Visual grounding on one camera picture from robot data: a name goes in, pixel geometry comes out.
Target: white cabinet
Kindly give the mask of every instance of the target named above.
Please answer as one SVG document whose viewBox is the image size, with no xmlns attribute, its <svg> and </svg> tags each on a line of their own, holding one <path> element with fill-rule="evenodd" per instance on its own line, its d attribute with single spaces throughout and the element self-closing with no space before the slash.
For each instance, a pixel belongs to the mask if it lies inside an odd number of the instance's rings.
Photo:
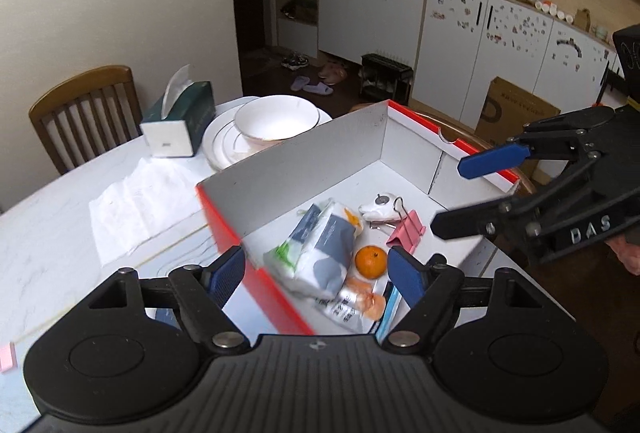
<svg viewBox="0 0 640 433">
<path fill-rule="evenodd" d="M 551 19 L 536 10 L 506 0 L 488 0 L 488 13 L 460 122 L 476 127 L 495 77 L 527 92 L 533 91 L 552 24 Z"/>
<path fill-rule="evenodd" d="M 534 95 L 562 113 L 591 106 L 615 53 L 566 23 L 554 21 Z"/>
<path fill-rule="evenodd" d="M 318 48 L 360 63 L 376 52 L 415 65 L 424 0 L 319 0 Z"/>
<path fill-rule="evenodd" d="M 484 33 L 486 6 L 487 0 L 427 0 L 412 90 L 415 100 L 460 119 Z"/>
</svg>

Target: human hand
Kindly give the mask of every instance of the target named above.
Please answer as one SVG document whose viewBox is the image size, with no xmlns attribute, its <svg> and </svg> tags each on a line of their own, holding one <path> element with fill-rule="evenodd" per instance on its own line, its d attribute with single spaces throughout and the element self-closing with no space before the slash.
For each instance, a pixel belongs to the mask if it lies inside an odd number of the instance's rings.
<svg viewBox="0 0 640 433">
<path fill-rule="evenodd" d="M 640 275 L 640 245 L 628 243 L 624 234 L 607 239 L 605 243 L 631 274 Z"/>
</svg>

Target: snack package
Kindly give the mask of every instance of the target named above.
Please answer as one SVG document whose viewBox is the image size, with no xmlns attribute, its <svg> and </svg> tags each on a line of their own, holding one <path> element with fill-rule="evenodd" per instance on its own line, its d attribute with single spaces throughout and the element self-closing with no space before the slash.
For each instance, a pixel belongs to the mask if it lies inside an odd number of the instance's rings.
<svg viewBox="0 0 640 433">
<path fill-rule="evenodd" d="M 363 230 L 357 212 L 329 200 L 313 204 L 283 244 L 264 254 L 267 269 L 292 292 L 333 300 L 342 288 Z"/>
<path fill-rule="evenodd" d="M 386 308 L 387 292 L 385 295 L 375 294 L 373 285 L 348 276 L 344 285 L 333 300 L 316 300 L 318 309 L 332 321 L 344 326 L 356 334 L 367 334 L 374 324 L 382 319 Z"/>
</svg>

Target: sneaker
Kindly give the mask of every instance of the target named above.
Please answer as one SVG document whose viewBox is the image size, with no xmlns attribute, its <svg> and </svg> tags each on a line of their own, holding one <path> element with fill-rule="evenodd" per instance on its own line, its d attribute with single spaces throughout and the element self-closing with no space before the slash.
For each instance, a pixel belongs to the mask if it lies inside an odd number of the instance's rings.
<svg viewBox="0 0 640 433">
<path fill-rule="evenodd" d="M 292 52 L 285 57 L 280 64 L 289 70 L 299 70 L 300 68 L 308 66 L 309 58 L 297 52 Z"/>
</svg>

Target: orange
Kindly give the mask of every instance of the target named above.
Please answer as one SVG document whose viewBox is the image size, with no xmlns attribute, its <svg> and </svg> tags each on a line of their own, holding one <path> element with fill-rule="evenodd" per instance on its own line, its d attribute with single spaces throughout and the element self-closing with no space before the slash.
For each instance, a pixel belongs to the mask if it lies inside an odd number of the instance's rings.
<svg viewBox="0 0 640 433">
<path fill-rule="evenodd" d="M 386 270 L 386 253 L 375 245 L 366 245 L 356 253 L 356 269 L 367 279 L 379 278 Z"/>
</svg>

